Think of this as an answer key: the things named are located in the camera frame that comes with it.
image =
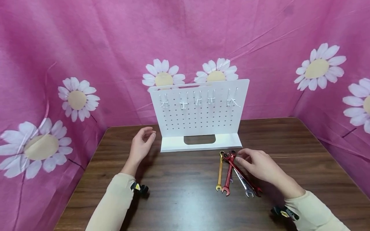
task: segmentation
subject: sleeve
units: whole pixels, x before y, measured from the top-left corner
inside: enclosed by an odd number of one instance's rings
[[[306,193],[295,199],[285,199],[285,206],[297,214],[294,221],[299,231],[349,231],[313,193]]]
[[[130,187],[135,181],[131,175],[118,173],[107,187],[103,198],[92,214],[87,231],[119,231],[134,193]]]

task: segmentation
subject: table surface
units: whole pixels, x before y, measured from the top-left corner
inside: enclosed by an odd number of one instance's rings
[[[85,230],[111,179],[125,164],[133,136],[142,127],[106,131],[55,230]],[[264,190],[262,198],[246,198],[234,176],[231,194],[226,197],[215,189],[219,150],[159,153],[161,135],[157,125],[153,128],[156,140],[136,175],[138,182],[149,187],[150,196],[134,197],[121,230],[295,230],[289,219],[271,216],[270,209],[283,203],[272,185],[257,182]],[[270,154],[352,231],[369,230],[370,201],[300,120],[242,120],[238,134],[243,147]],[[222,184],[227,167],[224,163]]]

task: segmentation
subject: pink fabric backdrop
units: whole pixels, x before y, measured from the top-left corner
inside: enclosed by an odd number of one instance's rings
[[[3,230],[52,230],[104,130],[157,122],[159,78],[143,75],[168,68],[155,59],[179,67],[175,85],[229,59],[226,79],[250,79],[242,119],[298,117],[370,196],[369,13],[366,0],[2,0]],[[88,100],[79,113],[72,91]],[[56,140],[52,156],[30,157],[37,135]]]

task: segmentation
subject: hand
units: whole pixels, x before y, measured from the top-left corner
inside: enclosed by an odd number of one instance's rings
[[[132,139],[131,150],[128,160],[125,166],[122,168],[121,172],[135,176],[137,168],[144,157],[147,156],[150,147],[152,146],[155,139],[156,131],[153,131],[152,127],[145,127],[140,129],[140,131]]]
[[[156,131],[152,127],[145,127],[132,139],[129,160],[134,163],[140,163],[147,156],[150,147],[155,139]]]
[[[287,199],[297,198],[306,193],[297,182],[288,176],[273,159],[264,151],[242,149],[238,152],[242,156],[235,160],[248,172],[260,180],[267,181],[277,187]]]

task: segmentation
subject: white pegboard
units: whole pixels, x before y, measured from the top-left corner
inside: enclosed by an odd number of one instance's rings
[[[149,92],[163,137],[162,151],[166,151],[166,142],[171,142],[167,152],[217,149],[221,148],[221,143],[223,147],[230,147],[218,138],[228,140],[235,139],[235,134],[237,136],[248,86],[249,79],[238,79],[176,85],[179,89],[160,91],[166,87],[151,87]],[[216,142],[207,145],[184,146],[183,143],[184,136],[219,134],[226,134],[229,138],[216,136]]]

